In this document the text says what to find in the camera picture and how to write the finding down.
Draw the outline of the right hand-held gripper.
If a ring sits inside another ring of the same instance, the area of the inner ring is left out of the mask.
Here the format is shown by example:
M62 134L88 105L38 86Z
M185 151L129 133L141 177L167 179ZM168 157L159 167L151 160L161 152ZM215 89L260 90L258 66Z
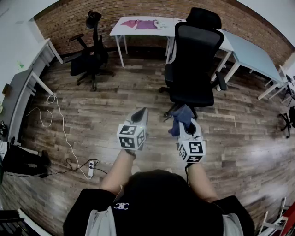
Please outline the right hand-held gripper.
M199 163L206 155L206 142L202 140L202 131L196 120L191 119L189 133L193 138L189 138L185 125L179 122L178 151L186 163Z

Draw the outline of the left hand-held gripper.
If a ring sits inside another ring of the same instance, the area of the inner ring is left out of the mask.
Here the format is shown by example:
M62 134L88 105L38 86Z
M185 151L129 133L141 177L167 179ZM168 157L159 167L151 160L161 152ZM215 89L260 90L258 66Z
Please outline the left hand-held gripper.
M131 112L125 122L118 126L117 139L120 147L138 150L146 140L146 125L148 123L148 109L139 108Z

